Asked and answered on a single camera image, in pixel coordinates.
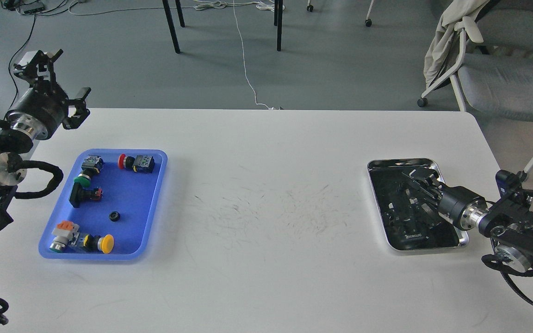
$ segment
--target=gray chair seat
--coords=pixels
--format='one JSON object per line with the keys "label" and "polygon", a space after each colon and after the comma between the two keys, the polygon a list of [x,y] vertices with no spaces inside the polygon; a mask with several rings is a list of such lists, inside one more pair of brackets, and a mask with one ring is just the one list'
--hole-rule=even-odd
{"label": "gray chair seat", "polygon": [[533,60],[466,54],[458,77],[476,110],[533,122]]}

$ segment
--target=yellow button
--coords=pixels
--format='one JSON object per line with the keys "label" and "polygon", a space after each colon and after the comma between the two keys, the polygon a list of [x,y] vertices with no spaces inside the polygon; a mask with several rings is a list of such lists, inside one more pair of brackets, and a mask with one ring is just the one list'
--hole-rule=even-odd
{"label": "yellow button", "polygon": [[102,238],[102,244],[100,244],[100,250],[104,253],[110,253],[114,248],[114,237],[111,234],[107,234]]}

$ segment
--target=robotic arm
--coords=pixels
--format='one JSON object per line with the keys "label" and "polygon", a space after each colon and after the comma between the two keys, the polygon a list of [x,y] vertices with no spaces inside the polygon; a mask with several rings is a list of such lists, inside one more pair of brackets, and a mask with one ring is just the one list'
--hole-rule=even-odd
{"label": "robotic arm", "polygon": [[418,168],[408,174],[408,186],[423,194],[438,215],[460,230],[478,228],[490,238],[494,254],[484,255],[487,267],[501,272],[505,281],[526,302],[509,275],[533,276],[533,190],[522,188],[521,173],[500,170],[495,179],[501,198],[495,203],[457,186],[438,181],[435,170]]}
{"label": "robotic arm", "polygon": [[[89,115],[85,99],[91,89],[82,88],[75,99],[69,99],[57,83],[53,64],[62,53],[28,52],[13,66],[13,74],[28,82],[30,88],[0,120],[0,231],[13,221],[6,212],[12,198],[44,197],[63,179],[61,169],[55,165],[24,160],[21,155],[30,152],[33,141],[50,139],[61,124],[65,129],[76,129]],[[71,116],[70,106],[75,107]],[[42,191],[17,192],[30,168],[51,173],[51,180]],[[3,315],[7,308],[7,302],[0,299],[0,324],[7,323]]]}

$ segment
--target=blue tray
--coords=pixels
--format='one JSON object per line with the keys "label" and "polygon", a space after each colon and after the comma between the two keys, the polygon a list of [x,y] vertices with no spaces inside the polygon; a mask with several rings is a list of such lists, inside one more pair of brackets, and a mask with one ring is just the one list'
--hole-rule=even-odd
{"label": "blue tray", "polygon": [[[99,202],[82,202],[80,208],[69,203],[69,195],[74,185],[74,177],[80,174],[81,164],[87,155],[99,155],[104,160],[104,167],[99,175],[92,179],[90,188],[102,188],[102,200]],[[134,173],[119,169],[117,165],[120,154],[137,156],[146,154],[154,157],[155,168],[152,173]],[[167,167],[167,155],[161,150],[152,149],[90,149],[77,160],[71,172],[65,174],[66,183],[49,222],[44,228],[38,251],[47,259],[80,260],[130,260],[139,257],[148,243],[149,231],[154,221],[154,213],[161,188],[161,180]],[[112,211],[120,213],[120,220],[110,221]],[[55,236],[51,233],[61,221],[72,221],[80,225],[80,231],[87,234],[114,236],[114,248],[108,254],[79,253],[66,249],[55,253],[49,246]]]}

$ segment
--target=gray floor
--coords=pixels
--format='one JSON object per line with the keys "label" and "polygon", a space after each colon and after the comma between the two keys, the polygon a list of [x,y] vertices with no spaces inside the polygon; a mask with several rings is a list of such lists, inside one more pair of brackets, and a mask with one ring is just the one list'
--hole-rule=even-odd
{"label": "gray floor", "polygon": [[[374,25],[365,28],[368,0],[313,0],[314,12],[305,10],[305,0],[287,0],[281,52],[275,51],[273,13],[237,8],[258,101],[285,109],[417,110],[425,88],[423,56],[441,2],[380,0],[372,12]],[[141,6],[161,6],[161,1],[89,0],[73,11]],[[161,9],[38,17],[26,50],[62,48],[57,79],[70,96],[91,86],[89,107],[261,108],[244,78],[233,9],[184,11],[187,26],[176,27],[180,55],[174,53]],[[9,57],[31,23],[32,17],[0,8],[0,115],[14,93],[6,70]],[[26,86],[19,82],[21,91]],[[428,110],[457,110],[451,87],[434,92],[429,102]],[[533,154],[533,123],[475,116],[501,167],[523,168]],[[533,188],[533,175],[525,187]]]}

